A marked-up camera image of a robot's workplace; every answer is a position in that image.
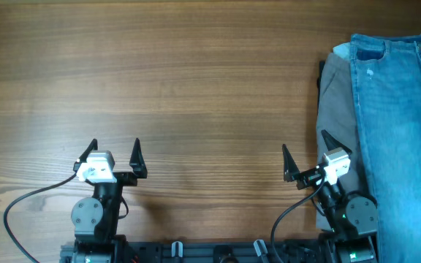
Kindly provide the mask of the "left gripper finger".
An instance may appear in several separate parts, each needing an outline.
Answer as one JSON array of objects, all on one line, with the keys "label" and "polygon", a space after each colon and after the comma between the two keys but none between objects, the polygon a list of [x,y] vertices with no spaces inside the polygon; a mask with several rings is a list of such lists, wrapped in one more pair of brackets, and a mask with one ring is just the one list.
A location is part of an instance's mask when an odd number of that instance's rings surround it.
[{"label": "left gripper finger", "polygon": [[87,162],[88,155],[93,151],[98,150],[98,141],[97,139],[92,139],[88,147],[84,152],[77,158],[76,162],[73,165],[73,171],[77,172],[80,168],[80,165]]},{"label": "left gripper finger", "polygon": [[132,153],[129,160],[130,167],[145,167],[145,161],[142,155],[140,139],[136,138],[132,148]]}]

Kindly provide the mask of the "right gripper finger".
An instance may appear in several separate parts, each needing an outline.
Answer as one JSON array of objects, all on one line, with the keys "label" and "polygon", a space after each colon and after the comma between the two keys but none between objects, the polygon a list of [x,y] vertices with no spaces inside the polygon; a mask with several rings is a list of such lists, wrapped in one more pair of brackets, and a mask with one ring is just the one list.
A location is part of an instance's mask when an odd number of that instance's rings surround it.
[{"label": "right gripper finger", "polygon": [[289,152],[286,144],[282,145],[282,153],[284,158],[284,174],[298,175],[300,173],[300,170],[298,169],[295,160],[292,158],[292,155]]},{"label": "right gripper finger", "polygon": [[337,141],[335,137],[333,137],[327,130],[321,130],[321,135],[323,140],[325,141],[325,145],[328,151],[335,150],[337,148],[342,148],[347,154],[351,154],[352,150],[349,149],[347,146],[342,144],[341,142]]}]

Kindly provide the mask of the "blue denim jeans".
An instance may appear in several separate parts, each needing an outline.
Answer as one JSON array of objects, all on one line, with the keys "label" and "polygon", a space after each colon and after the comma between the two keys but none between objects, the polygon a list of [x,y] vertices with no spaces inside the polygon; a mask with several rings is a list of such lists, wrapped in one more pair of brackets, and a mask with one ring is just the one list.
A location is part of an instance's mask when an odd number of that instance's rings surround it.
[{"label": "blue denim jeans", "polygon": [[355,34],[350,69],[381,262],[421,262],[421,35]]}]

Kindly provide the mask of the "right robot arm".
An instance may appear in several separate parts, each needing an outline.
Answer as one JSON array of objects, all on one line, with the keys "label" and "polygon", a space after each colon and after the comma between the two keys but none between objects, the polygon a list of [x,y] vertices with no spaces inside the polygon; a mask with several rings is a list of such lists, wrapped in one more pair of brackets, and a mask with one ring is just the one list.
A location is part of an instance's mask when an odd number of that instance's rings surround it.
[{"label": "right robot arm", "polygon": [[341,178],[350,170],[352,151],[327,131],[322,131],[327,146],[322,161],[314,168],[301,172],[286,145],[282,145],[284,180],[296,182],[299,190],[314,192],[284,211],[271,230],[271,245],[275,247],[278,223],[289,212],[316,197],[315,208],[329,224],[330,231],[316,240],[284,242],[288,262],[378,262],[375,245],[378,225],[377,201],[360,190],[347,192]]}]

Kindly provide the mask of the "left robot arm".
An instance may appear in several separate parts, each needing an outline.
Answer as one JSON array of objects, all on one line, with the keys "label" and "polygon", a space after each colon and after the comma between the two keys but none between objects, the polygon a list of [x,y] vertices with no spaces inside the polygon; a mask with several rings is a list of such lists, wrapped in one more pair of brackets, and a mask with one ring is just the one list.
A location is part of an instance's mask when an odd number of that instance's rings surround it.
[{"label": "left robot arm", "polygon": [[148,170],[142,155],[140,140],[134,141],[127,172],[113,170],[115,160],[108,150],[99,150],[93,139],[74,163],[73,171],[82,182],[91,184],[91,197],[78,201],[71,212],[75,227],[73,245],[63,245],[60,262],[70,263],[126,263],[138,262],[137,252],[125,235],[117,233],[118,221],[123,218],[120,207],[126,204],[123,188],[136,186],[145,179]]}]

